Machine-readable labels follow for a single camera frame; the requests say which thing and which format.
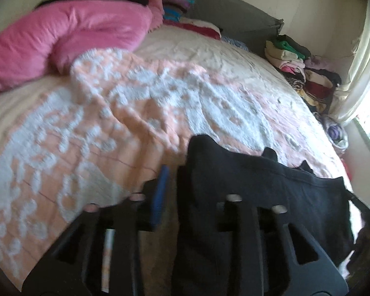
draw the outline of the orange and white blanket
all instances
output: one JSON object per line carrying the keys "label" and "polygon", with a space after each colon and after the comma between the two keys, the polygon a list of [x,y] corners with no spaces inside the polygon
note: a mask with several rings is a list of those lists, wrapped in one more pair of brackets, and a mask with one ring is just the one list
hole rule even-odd
{"label": "orange and white blanket", "polygon": [[[85,204],[118,203],[162,164],[174,172],[193,134],[252,155],[271,147],[281,163],[307,160],[317,176],[345,174],[301,101],[258,90],[190,62],[119,49],[79,57],[71,85],[47,92],[0,149],[1,268],[20,288]],[[155,280],[165,284],[169,273]]]}

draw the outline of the curtain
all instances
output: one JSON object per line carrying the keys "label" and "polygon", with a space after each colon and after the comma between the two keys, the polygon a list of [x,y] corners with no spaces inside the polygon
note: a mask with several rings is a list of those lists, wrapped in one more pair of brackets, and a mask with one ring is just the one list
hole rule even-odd
{"label": "curtain", "polygon": [[343,85],[334,93],[330,116],[343,124],[351,121],[370,91],[370,0],[359,47]]}

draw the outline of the headboard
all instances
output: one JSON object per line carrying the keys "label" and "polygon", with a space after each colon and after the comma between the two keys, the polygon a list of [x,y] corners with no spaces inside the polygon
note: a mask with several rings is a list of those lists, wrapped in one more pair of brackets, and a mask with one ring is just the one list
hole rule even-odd
{"label": "headboard", "polygon": [[195,0],[186,17],[208,21],[222,34],[244,42],[249,50],[264,57],[266,40],[274,38],[283,21],[242,0]]}

